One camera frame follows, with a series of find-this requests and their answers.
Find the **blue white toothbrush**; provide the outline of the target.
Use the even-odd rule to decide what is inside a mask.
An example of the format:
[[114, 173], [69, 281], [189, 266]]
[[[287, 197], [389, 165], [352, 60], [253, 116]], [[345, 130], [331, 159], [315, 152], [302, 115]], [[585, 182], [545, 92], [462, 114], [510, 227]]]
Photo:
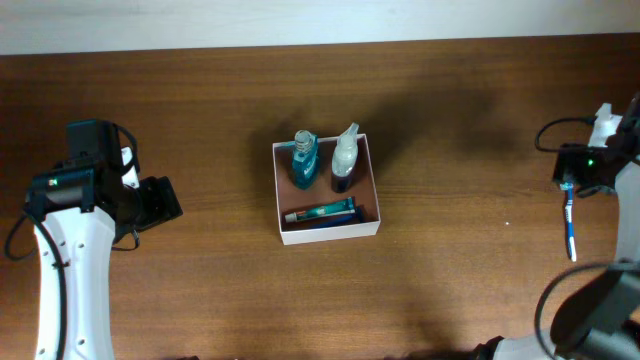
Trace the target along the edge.
[[577, 252], [575, 244], [575, 230], [573, 224], [573, 203], [574, 203], [574, 185], [565, 182], [560, 185], [560, 189], [565, 193], [564, 216], [566, 225], [566, 246], [568, 257], [572, 262], [577, 261]]

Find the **teal mouthwash bottle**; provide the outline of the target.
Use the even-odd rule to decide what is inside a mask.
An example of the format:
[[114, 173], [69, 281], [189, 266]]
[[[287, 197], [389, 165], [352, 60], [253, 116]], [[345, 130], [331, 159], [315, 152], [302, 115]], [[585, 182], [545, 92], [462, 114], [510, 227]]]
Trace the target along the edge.
[[299, 130], [295, 134], [292, 169], [294, 184], [300, 189], [309, 188], [316, 179], [318, 148], [315, 134], [308, 130]]

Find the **teal toothpaste tube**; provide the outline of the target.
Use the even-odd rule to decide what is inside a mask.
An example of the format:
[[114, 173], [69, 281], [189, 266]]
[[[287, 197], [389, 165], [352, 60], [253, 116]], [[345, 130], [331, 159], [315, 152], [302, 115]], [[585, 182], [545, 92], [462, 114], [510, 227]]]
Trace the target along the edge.
[[301, 210], [286, 214], [286, 223], [299, 223], [319, 218], [332, 217], [337, 215], [352, 214], [355, 212], [355, 202], [353, 197], [349, 197], [334, 203], [321, 205], [315, 208]]

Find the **purple spray bottle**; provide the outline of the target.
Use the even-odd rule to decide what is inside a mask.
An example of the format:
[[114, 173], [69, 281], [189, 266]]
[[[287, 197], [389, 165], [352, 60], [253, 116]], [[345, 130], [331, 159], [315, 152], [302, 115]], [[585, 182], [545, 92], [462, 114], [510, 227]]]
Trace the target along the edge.
[[351, 185], [358, 159], [359, 125], [352, 123], [337, 139], [331, 162], [332, 189], [344, 193]]

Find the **blue disposable razor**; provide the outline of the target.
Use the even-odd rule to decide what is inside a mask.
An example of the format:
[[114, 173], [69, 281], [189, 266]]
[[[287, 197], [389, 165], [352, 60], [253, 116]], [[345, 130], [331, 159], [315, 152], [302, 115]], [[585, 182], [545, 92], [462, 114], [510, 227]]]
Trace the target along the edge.
[[312, 230], [325, 229], [325, 228], [331, 228], [331, 227], [359, 224], [363, 222], [364, 222], [363, 209], [361, 207], [357, 207], [353, 213], [340, 215], [330, 220], [327, 220], [325, 222], [312, 225], [311, 229]]

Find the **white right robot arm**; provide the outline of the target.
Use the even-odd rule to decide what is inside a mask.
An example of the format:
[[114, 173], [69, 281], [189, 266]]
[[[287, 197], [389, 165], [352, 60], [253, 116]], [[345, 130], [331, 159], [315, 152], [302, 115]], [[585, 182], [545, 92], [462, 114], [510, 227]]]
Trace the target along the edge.
[[[472, 359], [636, 359], [639, 324], [639, 99], [632, 98], [622, 115], [608, 103], [595, 115], [580, 118], [591, 127], [588, 143], [565, 143], [554, 149], [552, 180], [565, 194], [566, 250], [577, 259], [572, 208], [577, 198], [613, 194], [619, 205], [613, 261], [577, 264], [556, 276], [544, 289], [529, 337], [496, 337], [478, 345]], [[562, 281], [585, 271], [599, 275], [569, 296], [557, 310], [549, 330], [541, 327], [544, 306]]]

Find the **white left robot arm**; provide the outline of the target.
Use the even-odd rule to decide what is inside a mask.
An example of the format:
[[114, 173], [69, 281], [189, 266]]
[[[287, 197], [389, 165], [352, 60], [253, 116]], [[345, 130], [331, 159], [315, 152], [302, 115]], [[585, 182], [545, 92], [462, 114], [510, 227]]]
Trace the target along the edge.
[[91, 168], [34, 178], [25, 215], [40, 258], [38, 359], [111, 359], [115, 243], [182, 214], [166, 177], [99, 183]]

